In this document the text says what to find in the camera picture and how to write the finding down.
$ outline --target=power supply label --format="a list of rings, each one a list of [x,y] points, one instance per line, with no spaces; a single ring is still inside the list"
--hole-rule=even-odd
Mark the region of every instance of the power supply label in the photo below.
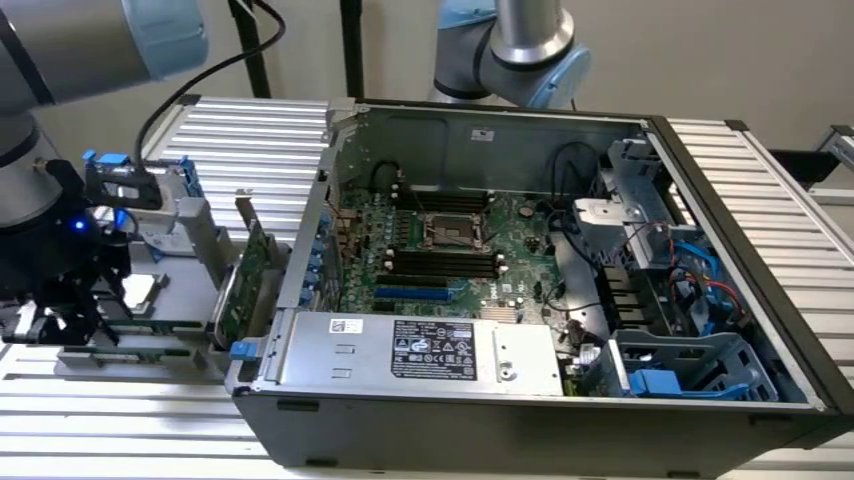
[[[474,325],[395,320],[391,373],[398,378],[477,381]]]

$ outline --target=motherboard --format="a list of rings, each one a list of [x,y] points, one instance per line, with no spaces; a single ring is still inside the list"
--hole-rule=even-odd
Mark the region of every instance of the motherboard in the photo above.
[[[515,193],[351,190],[341,311],[542,322],[561,281],[541,200]]]

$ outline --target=label sticker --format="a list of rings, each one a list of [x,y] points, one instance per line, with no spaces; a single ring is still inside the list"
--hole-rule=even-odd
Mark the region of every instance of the label sticker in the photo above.
[[[330,333],[362,333],[361,318],[334,318],[330,320]]]
[[[471,140],[475,142],[491,142],[495,140],[495,130],[474,129],[471,131]]]
[[[471,323],[395,320],[391,373],[398,378],[478,380]]]

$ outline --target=white wall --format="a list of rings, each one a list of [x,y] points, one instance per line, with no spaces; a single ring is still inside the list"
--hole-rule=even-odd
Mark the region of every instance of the white wall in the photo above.
[[[239,48],[225,0],[199,0],[211,60]],[[274,93],[345,95],[338,0],[271,0],[289,34],[267,56]],[[438,0],[365,1],[366,94],[421,100],[433,82]],[[740,118],[774,147],[810,147],[832,123],[854,123],[850,0],[566,0],[594,52],[578,95],[585,110]],[[250,95],[242,66],[199,87]],[[178,82],[46,110],[67,155],[128,149],[146,115]]]
[[[241,43],[229,4],[223,0],[201,0],[199,3],[211,40],[210,65],[238,54]],[[130,152],[149,115],[191,77],[193,74],[185,74],[171,81],[40,110],[36,117],[60,154],[78,159],[90,148],[102,152]],[[211,77],[197,91],[207,95],[251,96],[243,64]]]

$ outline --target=black stand pole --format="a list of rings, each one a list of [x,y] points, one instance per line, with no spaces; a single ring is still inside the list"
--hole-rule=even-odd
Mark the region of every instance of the black stand pole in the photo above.
[[[339,0],[342,12],[342,36],[345,38],[345,70],[347,96],[365,97],[365,73],[362,70],[362,0]]]
[[[229,0],[231,16],[235,18],[235,25],[238,26],[241,47],[246,52],[247,50],[258,48],[262,40],[258,35],[258,25],[255,24],[255,20],[250,17],[246,10],[237,4],[237,2],[245,2],[250,10],[253,10],[253,0]],[[246,71],[250,76],[250,85],[253,86],[253,95],[255,95],[255,98],[273,98],[263,54],[255,55],[253,58],[247,58]]]

